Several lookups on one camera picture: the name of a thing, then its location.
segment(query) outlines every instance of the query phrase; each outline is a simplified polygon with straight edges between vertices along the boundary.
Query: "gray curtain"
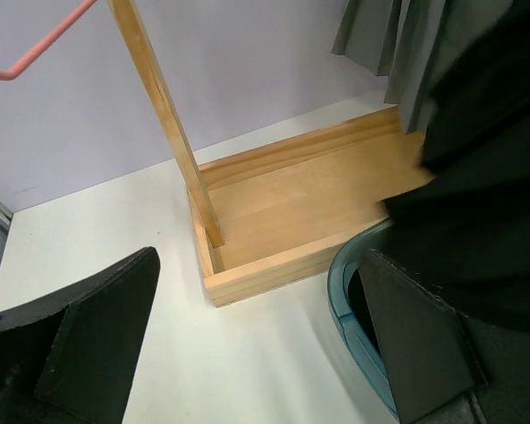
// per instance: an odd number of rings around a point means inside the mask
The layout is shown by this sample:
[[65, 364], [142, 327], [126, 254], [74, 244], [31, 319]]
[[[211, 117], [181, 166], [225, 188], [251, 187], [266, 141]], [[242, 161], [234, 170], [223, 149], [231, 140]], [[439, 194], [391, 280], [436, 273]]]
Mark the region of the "gray curtain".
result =
[[350, 0], [333, 53], [388, 75], [385, 102], [398, 104], [406, 133], [425, 132], [430, 88], [512, 0]]

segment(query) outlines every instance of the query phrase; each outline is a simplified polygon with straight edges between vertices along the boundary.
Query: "pink tube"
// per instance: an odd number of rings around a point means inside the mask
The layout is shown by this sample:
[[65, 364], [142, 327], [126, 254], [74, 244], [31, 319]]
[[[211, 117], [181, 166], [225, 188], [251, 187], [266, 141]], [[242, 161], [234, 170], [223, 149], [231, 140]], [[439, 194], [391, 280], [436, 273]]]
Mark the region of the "pink tube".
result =
[[51, 44], [57, 41], [57, 39], [63, 35], [63, 33], [79, 19], [85, 11], [96, 3], [97, 0], [84, 0], [84, 2], [77, 7], [72, 13], [67, 16], [63, 22], [47, 34], [40, 42], [35, 44], [18, 62], [14, 64], [8, 71], [0, 70], [1, 81], [11, 81], [17, 78], [23, 71], [27, 69], [29, 65], [35, 62], [42, 53], [49, 48]]

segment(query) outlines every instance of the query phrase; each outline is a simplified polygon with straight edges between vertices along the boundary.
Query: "plastic container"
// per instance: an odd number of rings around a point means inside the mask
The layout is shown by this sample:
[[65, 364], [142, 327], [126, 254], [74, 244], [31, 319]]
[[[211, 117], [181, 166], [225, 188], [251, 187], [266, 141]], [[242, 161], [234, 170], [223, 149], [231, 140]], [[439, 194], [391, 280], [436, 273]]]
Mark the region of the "plastic container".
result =
[[381, 243], [383, 230], [389, 226], [388, 220], [383, 221], [342, 246], [329, 267], [328, 297], [329, 309], [347, 349], [379, 398], [398, 420], [397, 408], [390, 393], [389, 380], [381, 355], [367, 338], [347, 300], [347, 287], [358, 268], [357, 260], [360, 252], [364, 249], [377, 248]]

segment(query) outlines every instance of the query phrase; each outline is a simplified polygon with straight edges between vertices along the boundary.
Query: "pink hook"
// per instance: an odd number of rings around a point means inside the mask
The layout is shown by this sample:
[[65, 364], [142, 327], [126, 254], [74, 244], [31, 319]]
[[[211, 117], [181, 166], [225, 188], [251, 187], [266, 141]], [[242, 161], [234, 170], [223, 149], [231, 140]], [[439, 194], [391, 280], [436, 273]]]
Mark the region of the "pink hook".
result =
[[27, 69], [29, 65], [35, 62], [42, 53], [49, 48], [51, 44], [57, 41], [57, 39], [63, 35], [63, 33], [79, 19], [85, 11], [96, 3], [97, 0], [84, 0], [84, 2], [77, 7], [72, 13], [67, 16], [63, 22], [47, 34], [40, 42], [35, 44], [18, 62], [14, 64], [8, 71], [0, 70], [1, 81], [11, 81], [17, 78], [23, 71]]

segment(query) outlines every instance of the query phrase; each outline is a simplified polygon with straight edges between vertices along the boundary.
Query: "wooden tray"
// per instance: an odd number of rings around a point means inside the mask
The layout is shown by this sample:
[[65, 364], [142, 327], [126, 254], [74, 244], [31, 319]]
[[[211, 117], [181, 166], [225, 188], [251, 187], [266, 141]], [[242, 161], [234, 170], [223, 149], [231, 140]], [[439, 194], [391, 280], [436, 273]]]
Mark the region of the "wooden tray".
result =
[[224, 241], [212, 247], [192, 208], [210, 298], [227, 305], [326, 271], [383, 217], [378, 201], [428, 181], [421, 143], [392, 108], [202, 165]]

